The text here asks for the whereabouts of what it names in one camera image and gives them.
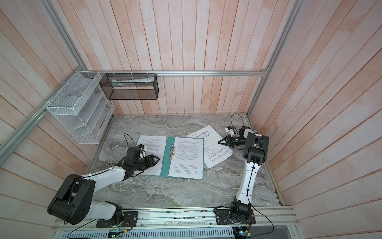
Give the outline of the gold folder clip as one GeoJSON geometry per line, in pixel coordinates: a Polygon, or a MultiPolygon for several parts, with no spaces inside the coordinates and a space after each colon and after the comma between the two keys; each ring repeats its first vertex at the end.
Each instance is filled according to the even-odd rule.
{"type": "Polygon", "coordinates": [[[169,160],[171,161],[173,156],[175,154],[175,146],[174,144],[171,145],[171,150],[170,150],[170,156],[169,156],[169,160]]]}

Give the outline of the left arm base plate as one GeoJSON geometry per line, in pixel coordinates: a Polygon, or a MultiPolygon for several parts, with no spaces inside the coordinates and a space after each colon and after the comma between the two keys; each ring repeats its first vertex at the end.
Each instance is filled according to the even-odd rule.
{"type": "Polygon", "coordinates": [[[136,227],[138,211],[117,212],[110,220],[99,219],[96,228],[136,227]]]}

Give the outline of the aluminium mounting rail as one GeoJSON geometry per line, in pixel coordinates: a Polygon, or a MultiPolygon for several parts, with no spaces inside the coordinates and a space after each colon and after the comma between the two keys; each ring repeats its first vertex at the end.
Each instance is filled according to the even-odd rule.
{"type": "MultiPolygon", "coordinates": [[[[171,228],[217,228],[212,207],[137,209],[136,230],[171,228]]],[[[256,206],[255,219],[251,220],[252,232],[260,226],[299,225],[291,206],[256,206]]]]}

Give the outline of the papers in black basket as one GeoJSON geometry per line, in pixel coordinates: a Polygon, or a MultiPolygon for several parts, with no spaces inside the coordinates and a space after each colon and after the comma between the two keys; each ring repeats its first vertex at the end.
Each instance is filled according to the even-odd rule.
{"type": "Polygon", "coordinates": [[[127,80],[112,80],[114,87],[146,87],[154,84],[154,77],[127,79],[127,80]]]}

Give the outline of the black mesh wall basket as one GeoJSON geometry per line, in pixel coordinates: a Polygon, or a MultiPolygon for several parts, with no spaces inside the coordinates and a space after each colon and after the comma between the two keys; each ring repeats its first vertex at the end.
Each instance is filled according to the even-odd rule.
{"type": "Polygon", "coordinates": [[[106,73],[100,81],[109,100],[156,100],[159,87],[156,74],[106,73]]]}

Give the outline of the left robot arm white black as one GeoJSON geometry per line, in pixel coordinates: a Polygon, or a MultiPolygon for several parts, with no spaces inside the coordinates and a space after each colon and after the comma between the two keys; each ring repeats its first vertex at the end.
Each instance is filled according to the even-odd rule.
{"type": "Polygon", "coordinates": [[[122,225],[124,214],[122,207],[112,202],[95,202],[95,192],[111,184],[136,177],[145,170],[157,165],[160,158],[146,153],[143,144],[130,147],[125,156],[109,169],[86,175],[69,175],[53,199],[47,212],[69,223],[76,225],[82,220],[104,220],[112,227],[122,225]]]}

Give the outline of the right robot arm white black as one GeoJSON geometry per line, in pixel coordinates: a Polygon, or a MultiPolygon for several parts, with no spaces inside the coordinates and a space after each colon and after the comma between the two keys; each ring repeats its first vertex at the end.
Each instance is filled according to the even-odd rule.
{"type": "Polygon", "coordinates": [[[234,200],[230,204],[228,218],[234,224],[245,223],[247,221],[255,222],[251,219],[252,214],[252,192],[261,165],[267,159],[269,137],[259,134],[256,130],[243,126],[238,133],[234,135],[233,128],[227,127],[229,135],[218,141],[218,144],[234,148],[235,146],[244,146],[243,158],[245,159],[244,174],[234,200]]]}

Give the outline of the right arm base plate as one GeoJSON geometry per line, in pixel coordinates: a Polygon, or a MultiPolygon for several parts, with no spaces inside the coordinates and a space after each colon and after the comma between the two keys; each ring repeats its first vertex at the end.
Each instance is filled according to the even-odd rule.
{"type": "Polygon", "coordinates": [[[230,214],[230,210],[228,208],[214,209],[214,213],[216,215],[216,223],[218,225],[241,225],[241,224],[254,225],[256,224],[256,219],[255,219],[253,210],[251,210],[248,220],[246,220],[245,216],[240,215],[238,213],[230,214]]]}

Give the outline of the green file folder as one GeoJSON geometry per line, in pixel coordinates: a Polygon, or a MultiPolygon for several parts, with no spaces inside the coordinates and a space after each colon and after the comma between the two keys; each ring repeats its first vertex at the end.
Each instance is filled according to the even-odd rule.
{"type": "Polygon", "coordinates": [[[169,177],[169,168],[170,168],[170,150],[171,150],[171,145],[174,143],[175,137],[167,137],[166,141],[166,147],[164,151],[164,156],[163,156],[163,162],[162,162],[162,169],[161,169],[161,177],[169,177]]]}

